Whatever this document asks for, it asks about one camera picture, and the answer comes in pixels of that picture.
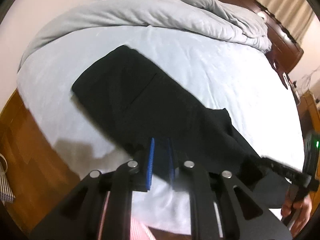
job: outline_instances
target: white bed sheet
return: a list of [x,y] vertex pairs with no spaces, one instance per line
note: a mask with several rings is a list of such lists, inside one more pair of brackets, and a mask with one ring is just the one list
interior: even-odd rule
[[[151,59],[206,107],[226,108],[232,124],[260,156],[302,169],[297,108],[262,52],[196,33],[142,26],[88,28],[31,54],[18,90],[44,136],[71,170],[115,170],[129,156],[81,111],[71,86],[92,63],[126,44]],[[148,193],[134,192],[132,215],[162,230],[190,234],[189,198],[153,176]]]

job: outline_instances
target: wall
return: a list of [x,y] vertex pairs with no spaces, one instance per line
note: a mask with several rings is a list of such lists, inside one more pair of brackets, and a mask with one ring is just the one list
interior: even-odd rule
[[[310,27],[303,37],[301,47],[304,50],[304,54],[289,74],[292,81],[297,80],[298,92],[300,92],[299,88],[302,85],[303,76],[309,75],[320,66],[320,22],[316,16],[314,16]],[[318,80],[320,80],[320,71],[312,75],[310,88],[314,87]]]
[[23,51],[51,19],[93,0],[16,0],[0,25],[0,111],[16,89]]

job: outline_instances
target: wooden floor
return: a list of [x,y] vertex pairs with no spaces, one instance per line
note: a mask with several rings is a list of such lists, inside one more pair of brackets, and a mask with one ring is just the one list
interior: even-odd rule
[[191,240],[191,236],[177,235],[170,232],[149,228],[156,240]]
[[16,196],[7,211],[22,229],[32,228],[79,182],[38,129],[17,92],[0,116],[0,152]]

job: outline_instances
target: wooden headboard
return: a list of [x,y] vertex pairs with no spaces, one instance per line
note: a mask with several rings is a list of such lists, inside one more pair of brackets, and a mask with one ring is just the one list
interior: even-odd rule
[[296,66],[303,55],[303,49],[267,8],[256,0],[219,1],[247,8],[254,13],[264,12],[268,26],[268,38],[272,42],[272,50],[275,52],[278,64],[287,74]]

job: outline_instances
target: striped bag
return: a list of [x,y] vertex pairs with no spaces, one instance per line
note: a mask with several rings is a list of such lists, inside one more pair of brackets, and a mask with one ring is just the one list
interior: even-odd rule
[[8,163],[2,154],[0,154],[0,158],[4,160],[6,165],[6,169],[4,169],[0,162],[0,199],[1,201],[12,203],[15,196],[9,186],[7,177],[5,175],[8,170]]

